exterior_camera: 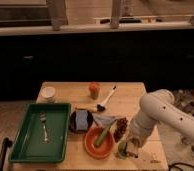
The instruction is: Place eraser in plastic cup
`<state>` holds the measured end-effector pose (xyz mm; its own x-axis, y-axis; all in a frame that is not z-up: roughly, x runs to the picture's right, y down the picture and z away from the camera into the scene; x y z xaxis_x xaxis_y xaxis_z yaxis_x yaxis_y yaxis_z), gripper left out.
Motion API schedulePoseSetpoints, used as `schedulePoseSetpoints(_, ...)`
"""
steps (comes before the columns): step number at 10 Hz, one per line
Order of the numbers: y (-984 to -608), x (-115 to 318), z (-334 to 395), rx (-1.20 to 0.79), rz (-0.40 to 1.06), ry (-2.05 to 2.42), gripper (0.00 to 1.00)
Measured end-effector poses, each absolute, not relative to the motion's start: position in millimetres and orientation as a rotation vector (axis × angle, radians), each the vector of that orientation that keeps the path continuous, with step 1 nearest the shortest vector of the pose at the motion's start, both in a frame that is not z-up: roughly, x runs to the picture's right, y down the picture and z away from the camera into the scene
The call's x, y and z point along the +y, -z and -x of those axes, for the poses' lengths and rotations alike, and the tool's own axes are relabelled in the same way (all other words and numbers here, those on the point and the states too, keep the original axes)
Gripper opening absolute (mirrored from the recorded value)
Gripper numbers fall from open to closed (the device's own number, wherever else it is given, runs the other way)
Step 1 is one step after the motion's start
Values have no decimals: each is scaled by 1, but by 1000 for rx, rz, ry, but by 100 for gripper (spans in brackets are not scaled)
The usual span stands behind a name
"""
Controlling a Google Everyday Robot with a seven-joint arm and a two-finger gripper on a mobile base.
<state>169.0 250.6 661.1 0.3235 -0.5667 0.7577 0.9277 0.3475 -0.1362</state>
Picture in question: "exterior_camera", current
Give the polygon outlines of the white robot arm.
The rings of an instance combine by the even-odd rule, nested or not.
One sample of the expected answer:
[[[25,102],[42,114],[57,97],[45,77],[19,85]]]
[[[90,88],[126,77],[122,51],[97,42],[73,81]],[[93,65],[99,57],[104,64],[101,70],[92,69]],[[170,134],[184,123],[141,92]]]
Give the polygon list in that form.
[[[194,117],[174,106],[174,95],[169,90],[144,94],[139,106],[138,113],[130,121],[126,138],[125,152],[129,156],[138,157],[139,149],[144,146],[158,121],[173,127],[194,143]]]

